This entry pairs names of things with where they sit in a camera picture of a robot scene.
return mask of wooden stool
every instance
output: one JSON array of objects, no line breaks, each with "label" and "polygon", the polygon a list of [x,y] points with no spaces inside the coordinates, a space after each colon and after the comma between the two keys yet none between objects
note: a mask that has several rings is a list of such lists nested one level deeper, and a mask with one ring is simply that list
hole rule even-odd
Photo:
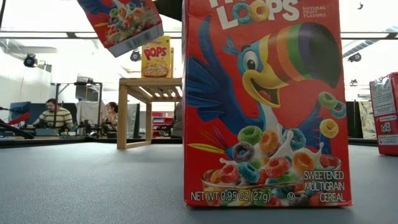
[{"label": "wooden stool", "polygon": [[[152,102],[179,102],[181,78],[121,78],[119,81],[118,149],[146,146],[152,142]],[[146,103],[146,140],[127,143],[127,94]]]}]

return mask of fluorescent light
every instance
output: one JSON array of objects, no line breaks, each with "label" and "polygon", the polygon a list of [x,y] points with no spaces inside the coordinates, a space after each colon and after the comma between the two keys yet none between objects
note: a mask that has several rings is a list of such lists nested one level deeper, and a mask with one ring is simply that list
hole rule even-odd
[{"label": "fluorescent light", "polygon": [[353,39],[358,39],[358,38],[361,38],[361,39],[363,39],[363,40],[366,40],[366,39],[377,39],[377,38],[379,38],[379,39],[383,39],[383,38],[385,38],[385,37],[387,37],[387,35],[388,35],[389,33],[387,33],[387,32],[385,32],[385,33],[380,33],[380,32],[376,32],[376,33],[366,33],[366,32],[363,32],[363,33],[360,33],[360,32],[353,32],[353,33],[341,33],[341,38],[344,38],[344,39],[350,39],[350,38],[353,38]]},{"label": "fluorescent light", "polygon": [[95,32],[76,32],[75,35],[82,38],[98,38],[97,33]]},{"label": "fluorescent light", "polygon": [[32,38],[65,38],[68,35],[64,32],[0,32],[0,37],[32,37]]}]

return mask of computer monitor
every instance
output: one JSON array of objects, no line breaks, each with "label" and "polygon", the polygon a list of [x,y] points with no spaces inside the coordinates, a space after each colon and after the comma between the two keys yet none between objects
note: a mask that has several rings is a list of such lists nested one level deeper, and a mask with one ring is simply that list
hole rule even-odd
[{"label": "computer monitor", "polygon": [[15,102],[10,104],[10,112],[8,115],[8,120],[12,121],[13,119],[19,118],[24,113],[28,113],[30,108],[30,102]]}]

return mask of red cereal box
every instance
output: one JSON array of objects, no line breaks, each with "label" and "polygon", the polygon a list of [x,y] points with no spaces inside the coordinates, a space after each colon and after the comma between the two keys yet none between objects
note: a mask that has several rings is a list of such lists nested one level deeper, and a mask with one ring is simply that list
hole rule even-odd
[{"label": "red cereal box", "polygon": [[338,0],[186,0],[189,206],[351,205]]},{"label": "red cereal box", "polygon": [[115,57],[163,35],[152,0],[78,0],[98,38]]},{"label": "red cereal box", "polygon": [[398,72],[370,82],[380,154],[398,155]]}]

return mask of striped shirt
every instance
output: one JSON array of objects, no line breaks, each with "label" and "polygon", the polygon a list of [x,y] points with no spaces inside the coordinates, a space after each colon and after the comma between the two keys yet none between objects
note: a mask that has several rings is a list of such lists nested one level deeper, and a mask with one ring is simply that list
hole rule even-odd
[{"label": "striped shirt", "polygon": [[[39,119],[44,120],[48,126],[52,126],[54,122],[54,112],[46,110],[39,116]],[[59,107],[59,109],[57,110],[57,120],[55,122],[55,127],[60,128],[65,123],[73,123],[72,115],[67,109]]]}]

